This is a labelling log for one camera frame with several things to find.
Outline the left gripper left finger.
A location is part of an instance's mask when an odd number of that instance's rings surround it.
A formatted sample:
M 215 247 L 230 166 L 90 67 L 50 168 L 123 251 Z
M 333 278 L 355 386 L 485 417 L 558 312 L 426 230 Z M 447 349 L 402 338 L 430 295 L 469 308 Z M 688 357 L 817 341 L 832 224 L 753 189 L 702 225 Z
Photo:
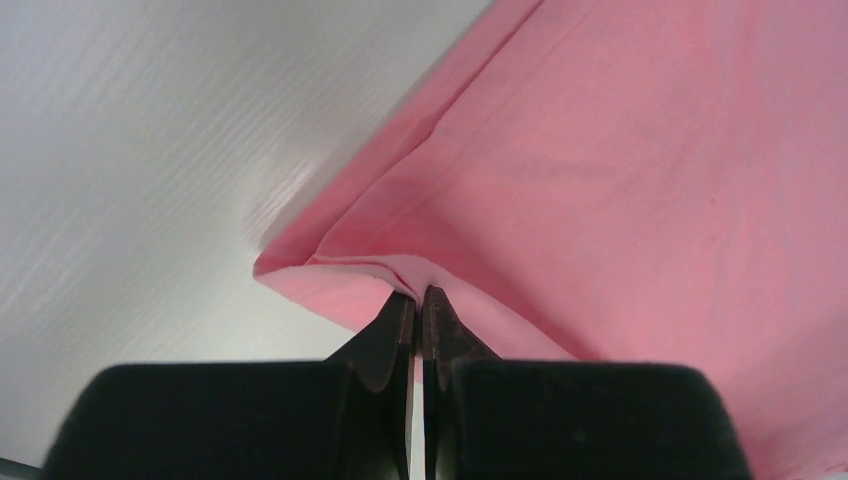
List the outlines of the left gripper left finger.
M 415 302 L 320 361 L 125 364 L 84 389 L 44 479 L 406 479 Z

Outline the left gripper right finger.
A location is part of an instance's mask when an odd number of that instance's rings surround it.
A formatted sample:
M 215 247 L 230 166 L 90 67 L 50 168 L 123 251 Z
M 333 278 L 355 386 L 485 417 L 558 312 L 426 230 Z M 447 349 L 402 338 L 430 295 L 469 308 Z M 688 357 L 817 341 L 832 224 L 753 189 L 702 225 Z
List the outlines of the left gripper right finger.
M 441 288 L 421 308 L 429 479 L 748 479 L 725 406 L 699 371 L 507 360 Z

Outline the light pink t shirt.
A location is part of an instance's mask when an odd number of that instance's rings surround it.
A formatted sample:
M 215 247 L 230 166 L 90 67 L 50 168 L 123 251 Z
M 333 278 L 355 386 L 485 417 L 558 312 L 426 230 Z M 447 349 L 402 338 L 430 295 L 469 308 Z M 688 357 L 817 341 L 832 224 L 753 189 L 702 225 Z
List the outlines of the light pink t shirt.
M 272 241 L 358 330 L 443 288 L 504 357 L 701 370 L 759 479 L 847 468 L 847 5 L 500 1 Z

